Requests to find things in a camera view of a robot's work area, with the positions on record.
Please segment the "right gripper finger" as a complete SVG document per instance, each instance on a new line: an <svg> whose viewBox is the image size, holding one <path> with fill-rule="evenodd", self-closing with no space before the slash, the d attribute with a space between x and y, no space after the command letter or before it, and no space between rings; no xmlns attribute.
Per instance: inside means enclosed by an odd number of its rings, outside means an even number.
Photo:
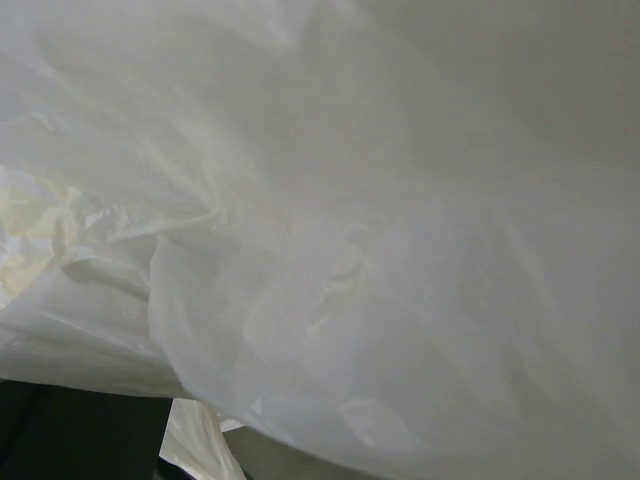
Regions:
<svg viewBox="0 0 640 480"><path fill-rule="evenodd" d="M1 382L1 478L151 479L172 400Z"/></svg>

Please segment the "white plastic bag with fruit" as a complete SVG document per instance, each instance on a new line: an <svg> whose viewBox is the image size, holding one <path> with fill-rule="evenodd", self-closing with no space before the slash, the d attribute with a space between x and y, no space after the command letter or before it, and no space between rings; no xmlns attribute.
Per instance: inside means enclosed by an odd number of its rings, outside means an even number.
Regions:
<svg viewBox="0 0 640 480"><path fill-rule="evenodd" d="M1 374L389 479L639 475L635 1L5 1Z"/></svg>

